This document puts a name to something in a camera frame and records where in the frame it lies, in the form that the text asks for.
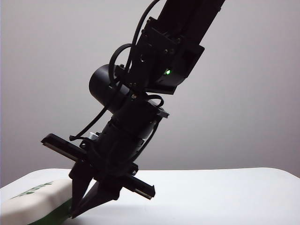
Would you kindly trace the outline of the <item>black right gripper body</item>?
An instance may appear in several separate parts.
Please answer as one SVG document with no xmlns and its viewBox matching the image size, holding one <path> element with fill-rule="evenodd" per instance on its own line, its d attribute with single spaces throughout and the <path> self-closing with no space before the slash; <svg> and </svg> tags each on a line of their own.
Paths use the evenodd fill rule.
<svg viewBox="0 0 300 225">
<path fill-rule="evenodd" d="M 116 123 L 108 123 L 95 137 L 79 137 L 82 141 L 79 146 L 55 134 L 48 134 L 41 142 L 44 146 L 73 160 L 74 163 L 90 163 L 94 175 L 85 195 L 99 181 L 118 184 L 120 189 L 126 188 L 151 199 L 155 196 L 155 188 L 135 178 L 139 168 L 134 161 L 140 156 L 154 133 L 154 123 L 147 123 L 144 129 L 124 128 Z"/>
</svg>

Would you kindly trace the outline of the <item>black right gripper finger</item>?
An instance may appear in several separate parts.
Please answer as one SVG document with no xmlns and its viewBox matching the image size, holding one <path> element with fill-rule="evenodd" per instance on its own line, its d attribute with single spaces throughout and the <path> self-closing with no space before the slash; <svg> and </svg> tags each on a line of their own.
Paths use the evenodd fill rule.
<svg viewBox="0 0 300 225">
<path fill-rule="evenodd" d="M 72 204 L 70 215 L 76 217 L 81 201 L 94 175 L 94 169 L 90 163 L 75 163 L 69 177 L 72 179 Z"/>
<path fill-rule="evenodd" d="M 74 218 L 101 204 L 117 200 L 119 196 L 120 185 L 112 182 L 100 183 L 97 181 L 74 210 Z"/>
</svg>

